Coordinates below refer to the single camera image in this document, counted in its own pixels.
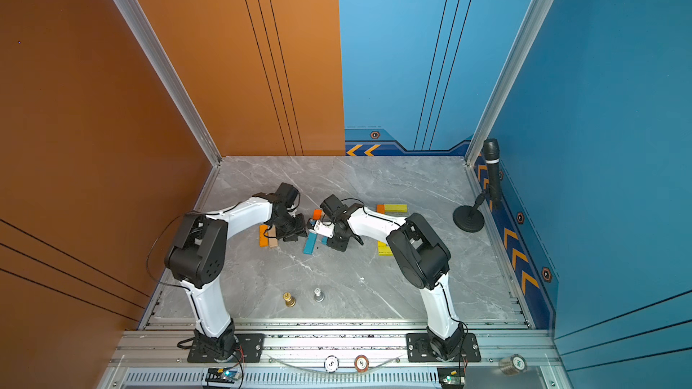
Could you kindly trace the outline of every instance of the blue wall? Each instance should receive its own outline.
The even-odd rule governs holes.
[[[530,2],[339,0],[347,128],[383,128],[408,150],[466,139]]]
[[[491,133],[559,278],[578,389],[690,359],[627,360],[692,346],[691,38],[692,0],[555,0]]]

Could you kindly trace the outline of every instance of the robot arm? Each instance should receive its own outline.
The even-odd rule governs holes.
[[[226,241],[256,224],[274,227],[276,237],[283,240],[306,236],[303,215],[291,215],[297,196],[296,188],[283,183],[275,193],[255,194],[223,211],[184,215],[164,263],[186,290],[195,313],[193,348],[204,349],[208,357],[220,361],[233,354],[235,326],[219,285]]]
[[[421,290],[428,315],[430,346],[443,361],[454,358],[463,329],[449,294],[450,252],[435,230],[419,213],[407,218],[373,212],[362,204],[346,207],[329,196],[320,207],[331,220],[317,221],[315,233],[326,236],[327,246],[345,251],[350,237],[387,242],[405,278]]]

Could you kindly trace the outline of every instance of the blue decorative border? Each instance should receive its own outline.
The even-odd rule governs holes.
[[[502,207],[493,207],[489,196],[487,196],[487,202],[536,329],[554,330],[555,302],[551,298],[557,298],[558,279],[540,246],[511,181],[504,174],[502,164],[500,168],[503,172]],[[485,189],[488,185],[488,169],[482,156],[476,159],[473,170],[481,188]],[[523,224],[517,223],[519,212],[522,212],[524,216]],[[552,274],[550,283],[542,277],[543,268],[548,268]]]
[[[346,155],[352,157],[463,157],[471,142],[463,140],[447,151],[408,151],[383,128],[346,128],[345,134]]]

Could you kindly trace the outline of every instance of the black microphone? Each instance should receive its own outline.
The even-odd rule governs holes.
[[[500,145],[497,139],[483,142],[483,157],[488,166],[488,188],[493,206],[500,207],[502,188],[500,187]]]

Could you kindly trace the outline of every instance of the microphone stand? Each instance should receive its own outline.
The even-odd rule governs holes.
[[[485,225],[485,219],[483,218],[483,214],[478,210],[478,207],[483,204],[487,193],[488,190],[484,189],[480,194],[478,194],[473,207],[459,206],[454,210],[452,220],[454,220],[457,227],[464,231],[468,231],[469,233],[475,233],[483,228]]]

